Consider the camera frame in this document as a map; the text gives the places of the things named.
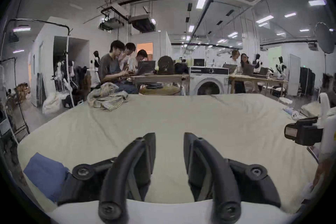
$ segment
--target white bed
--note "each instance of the white bed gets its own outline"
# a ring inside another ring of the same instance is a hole
[[[284,107],[261,94],[130,95],[128,103],[112,112],[84,103],[23,139],[19,162],[23,170],[39,152],[71,171],[80,163],[117,156],[136,137],[155,132],[156,159],[146,201],[193,202],[183,159],[183,134],[192,132],[207,139],[225,158],[266,167],[282,209],[295,213],[317,163],[305,146],[284,137],[285,125],[293,122]],[[56,208],[28,179],[27,183],[46,212]]]

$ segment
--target crumpled garment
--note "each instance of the crumpled garment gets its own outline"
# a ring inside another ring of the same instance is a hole
[[[100,89],[93,90],[87,96],[88,104],[94,108],[112,111],[127,102],[128,93],[118,91],[119,87],[111,82],[104,83]]]

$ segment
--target white bag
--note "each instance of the white bag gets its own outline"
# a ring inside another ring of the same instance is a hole
[[[62,105],[61,96],[55,92],[49,94],[42,107],[43,114],[54,113],[60,110]]]

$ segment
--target black folded clothes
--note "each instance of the black folded clothes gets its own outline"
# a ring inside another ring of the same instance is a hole
[[[162,88],[163,88],[162,83],[151,83],[151,84],[146,86],[146,89],[152,89],[152,90],[162,89]]]

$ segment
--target washing machine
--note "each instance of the washing machine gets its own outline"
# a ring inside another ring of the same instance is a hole
[[[228,68],[190,67],[190,95],[224,94],[228,89]]]

